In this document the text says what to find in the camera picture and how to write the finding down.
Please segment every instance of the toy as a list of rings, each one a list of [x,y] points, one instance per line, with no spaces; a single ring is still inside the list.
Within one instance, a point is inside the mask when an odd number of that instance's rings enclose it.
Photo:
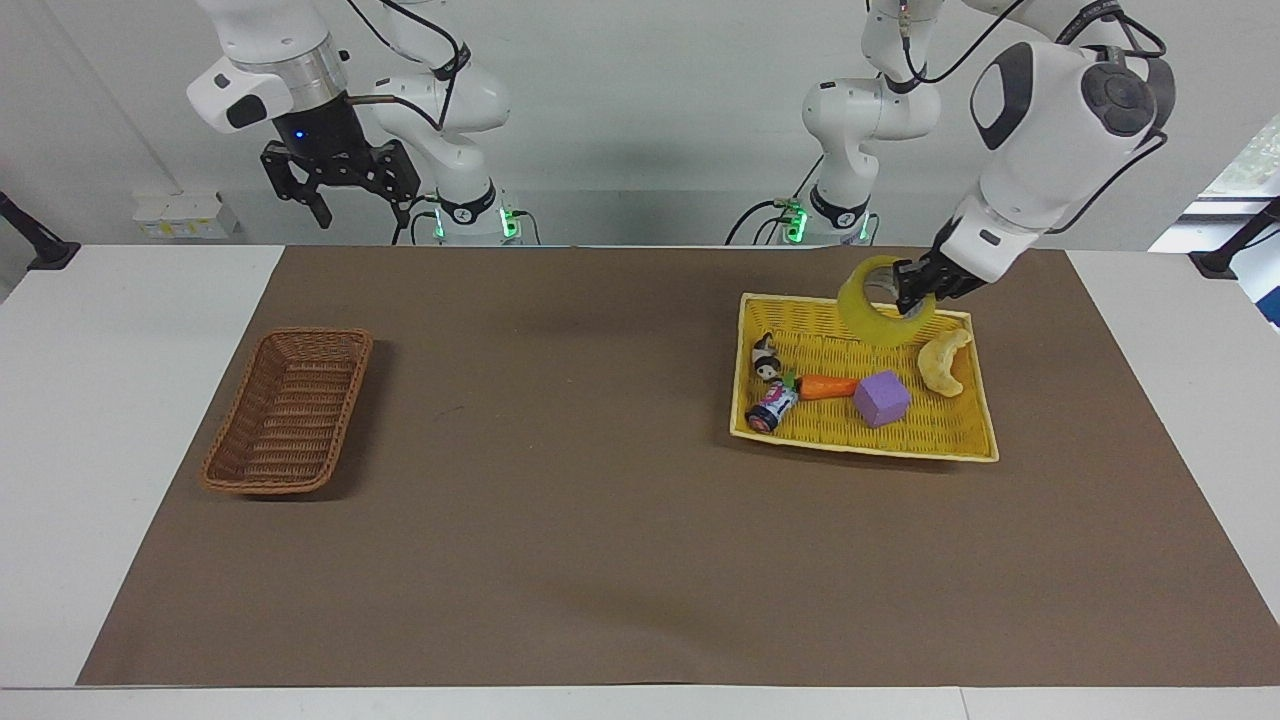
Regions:
[[[938,334],[920,348],[915,364],[920,368],[924,384],[943,397],[955,397],[964,392],[960,380],[951,375],[951,363],[956,351],[973,342],[973,333],[960,328]]]
[[[872,428],[901,420],[910,404],[911,393],[893,370],[863,379],[854,392],[854,406]]]
[[[849,397],[858,389],[858,378],[833,378],[831,375],[804,375],[797,389],[800,400],[829,400]]]
[[[782,361],[778,360],[778,350],[773,347],[773,333],[764,333],[755,345],[751,346],[751,368],[756,377],[767,383],[782,377]]]
[[[746,411],[746,424],[758,433],[771,434],[799,401],[800,395],[795,391],[794,382],[774,380],[769,392]]]

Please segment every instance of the white wall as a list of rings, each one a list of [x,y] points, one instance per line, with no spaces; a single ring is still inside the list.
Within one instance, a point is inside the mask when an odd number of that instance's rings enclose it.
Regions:
[[[410,72],[344,3],[316,3],[353,54],[356,88]],[[321,232],[303,208],[270,192],[257,163],[269,128],[224,137],[196,118],[186,85],[219,50],[192,0],[6,4],[23,12],[6,12],[0,26],[0,187],[58,232],[137,241],[129,191],[165,187],[166,168],[186,190],[220,190],[251,242],[387,241],[392,219],[380,200],[328,192],[335,222]],[[1053,238],[1057,246],[1146,249],[1280,111],[1271,0],[1125,8],[1171,47],[1180,92],[1172,142]],[[449,10],[477,61],[512,87],[511,123],[479,138],[548,241],[719,242],[740,209],[790,193],[817,156],[800,123],[808,87],[870,73],[858,51],[859,0],[456,0]],[[989,22],[960,3],[943,19],[933,68]],[[925,243],[950,215],[986,155],[968,88],[987,60],[1025,37],[1002,28],[942,86],[937,133],[883,147],[874,199],[883,242]]]

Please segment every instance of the carrot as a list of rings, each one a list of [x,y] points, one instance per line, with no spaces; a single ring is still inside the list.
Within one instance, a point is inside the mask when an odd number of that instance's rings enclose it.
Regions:
[[[832,378],[829,375],[804,375],[800,378],[800,400],[850,397],[856,389],[858,380],[855,378]]]

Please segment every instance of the brown mat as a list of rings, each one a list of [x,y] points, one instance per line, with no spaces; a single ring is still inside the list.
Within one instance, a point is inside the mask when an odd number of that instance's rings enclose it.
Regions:
[[[1280,628],[1060,252],[954,304],[998,464],[728,437],[739,296],[831,295],[867,254],[288,249],[79,682],[1280,685]],[[338,473],[210,495],[282,325],[378,338]]]

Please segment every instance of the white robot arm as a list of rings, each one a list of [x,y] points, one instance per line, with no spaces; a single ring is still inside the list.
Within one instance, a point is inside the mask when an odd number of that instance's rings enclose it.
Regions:
[[[1138,47],[1134,28],[1151,33],[1117,0],[964,1],[1053,42],[1010,47],[974,87],[970,110],[993,155],[932,249],[895,268],[904,314],[927,295],[957,297],[1000,279],[1074,208],[1164,143],[1175,100],[1162,47]],[[919,68],[941,5],[876,0],[863,50],[882,74],[810,91],[805,124],[824,151],[823,173],[805,199],[810,231],[859,227],[878,168],[861,142],[919,137],[937,122],[929,86],[937,78],[923,78]]]
[[[270,142],[261,160],[282,200],[307,205],[328,228],[333,217],[319,187],[362,187],[392,205],[398,228],[408,225],[420,178],[399,141],[372,147],[365,138],[353,106],[371,104],[384,129],[428,160],[445,215],[438,218],[438,236],[502,242],[516,232],[484,155],[462,136],[506,123],[507,90],[471,63],[466,45],[419,14],[443,3],[380,0],[392,47],[430,72],[379,81],[376,95],[355,97],[342,69],[346,56],[311,0],[197,3],[214,20],[225,56],[187,96],[220,132],[273,122],[280,141]]]

